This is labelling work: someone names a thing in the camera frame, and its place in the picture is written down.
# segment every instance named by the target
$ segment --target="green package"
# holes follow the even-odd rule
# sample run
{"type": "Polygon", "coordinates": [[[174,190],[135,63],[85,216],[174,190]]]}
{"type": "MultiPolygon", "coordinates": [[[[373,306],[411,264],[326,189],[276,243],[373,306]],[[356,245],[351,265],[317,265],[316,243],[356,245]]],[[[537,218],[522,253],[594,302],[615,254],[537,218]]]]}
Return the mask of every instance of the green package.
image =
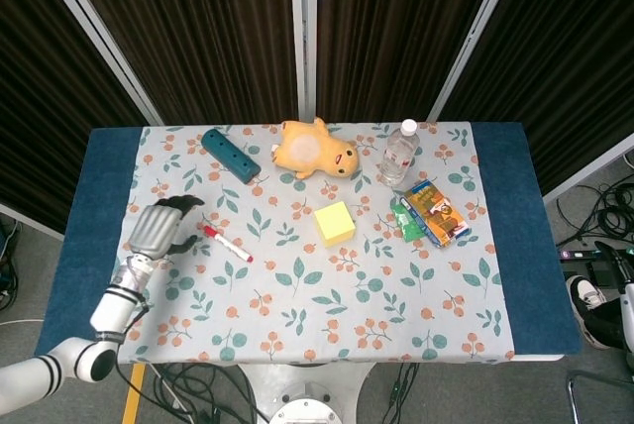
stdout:
{"type": "Polygon", "coordinates": [[[391,210],[394,213],[394,218],[403,233],[403,239],[406,243],[425,236],[425,233],[423,233],[420,226],[416,224],[416,221],[414,221],[414,218],[412,218],[405,206],[400,203],[395,203],[391,206],[391,210]]]}

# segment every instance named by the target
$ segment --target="bottle label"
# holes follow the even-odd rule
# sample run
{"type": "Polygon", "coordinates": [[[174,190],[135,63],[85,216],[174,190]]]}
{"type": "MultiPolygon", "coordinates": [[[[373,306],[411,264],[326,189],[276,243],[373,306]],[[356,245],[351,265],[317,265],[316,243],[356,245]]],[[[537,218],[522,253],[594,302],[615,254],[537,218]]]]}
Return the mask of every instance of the bottle label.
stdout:
{"type": "Polygon", "coordinates": [[[394,162],[401,168],[407,168],[412,161],[412,157],[404,157],[403,155],[400,156],[397,152],[391,149],[385,149],[383,158],[394,162]]]}

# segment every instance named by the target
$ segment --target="yellow plush toy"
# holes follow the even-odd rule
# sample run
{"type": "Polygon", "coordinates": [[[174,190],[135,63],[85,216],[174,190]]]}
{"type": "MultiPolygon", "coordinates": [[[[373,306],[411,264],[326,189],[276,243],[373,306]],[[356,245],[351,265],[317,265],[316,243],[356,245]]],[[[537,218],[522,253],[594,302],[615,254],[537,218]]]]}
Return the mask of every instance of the yellow plush toy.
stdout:
{"type": "Polygon", "coordinates": [[[322,169],[332,176],[350,176],[359,166],[354,145],[330,136],[326,124],[315,117],[312,124],[286,121],[281,124],[282,142],[273,146],[273,163],[297,171],[304,179],[322,169]]]}

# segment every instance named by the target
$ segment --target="floral tablecloth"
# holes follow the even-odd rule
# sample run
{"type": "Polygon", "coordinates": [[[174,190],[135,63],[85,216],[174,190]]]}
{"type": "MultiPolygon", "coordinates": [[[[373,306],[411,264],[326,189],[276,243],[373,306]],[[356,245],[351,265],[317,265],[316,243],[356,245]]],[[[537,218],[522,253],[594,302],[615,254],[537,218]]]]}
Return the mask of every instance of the floral tablecloth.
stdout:
{"type": "Polygon", "coordinates": [[[120,361],[324,363],[440,361],[496,363],[513,355],[486,200],[469,123],[420,123],[421,146],[402,189],[431,179],[472,232],[447,249],[405,243],[390,212],[397,200],[378,182],[386,137],[398,124],[331,124],[354,140],[360,169],[350,178],[317,172],[297,180],[276,167],[276,125],[145,128],[139,141],[117,263],[143,208],[162,197],[205,201],[183,220],[177,242],[145,291],[150,312],[129,332],[120,361]],[[200,144],[212,127],[262,172],[243,184],[200,144]],[[354,237],[325,249],[315,209],[343,200],[354,237]],[[213,225],[255,260],[247,264],[203,236],[213,225]]]}

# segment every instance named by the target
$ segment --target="blue table mat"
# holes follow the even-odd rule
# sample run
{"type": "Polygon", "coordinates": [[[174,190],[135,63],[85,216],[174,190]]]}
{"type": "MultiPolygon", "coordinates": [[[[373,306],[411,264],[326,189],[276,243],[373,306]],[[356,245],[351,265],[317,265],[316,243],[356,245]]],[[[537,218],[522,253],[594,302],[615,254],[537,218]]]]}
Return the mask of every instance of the blue table mat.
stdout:
{"type": "MultiPolygon", "coordinates": [[[[577,353],[581,339],[522,126],[472,129],[515,353],[577,353]]],[[[141,131],[90,136],[36,355],[68,337],[94,336],[89,320],[112,273],[141,131]]]]}

